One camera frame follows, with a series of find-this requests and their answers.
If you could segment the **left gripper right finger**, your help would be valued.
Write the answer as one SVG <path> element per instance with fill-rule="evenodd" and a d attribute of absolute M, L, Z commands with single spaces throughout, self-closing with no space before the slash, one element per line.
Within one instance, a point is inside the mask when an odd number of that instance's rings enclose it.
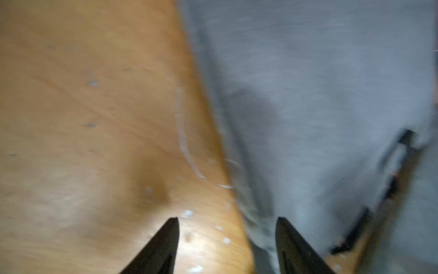
<path fill-rule="evenodd" d="M 281 274 L 334 274 L 286 218 L 277 219 L 275 236 Z"/>

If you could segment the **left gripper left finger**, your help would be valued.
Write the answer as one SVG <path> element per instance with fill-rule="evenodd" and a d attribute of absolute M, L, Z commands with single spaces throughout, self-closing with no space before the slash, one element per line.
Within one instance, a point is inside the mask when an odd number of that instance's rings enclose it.
<path fill-rule="evenodd" d="M 178 218 L 169 218 L 121 274 L 172 274 L 179 236 Z"/>

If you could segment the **grey laptop bag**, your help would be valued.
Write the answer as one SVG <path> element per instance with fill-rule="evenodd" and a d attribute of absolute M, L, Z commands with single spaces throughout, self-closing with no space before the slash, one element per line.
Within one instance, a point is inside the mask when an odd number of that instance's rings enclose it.
<path fill-rule="evenodd" d="M 436 1 L 179 1 L 258 274 L 286 218 L 364 274 L 438 271 Z"/>

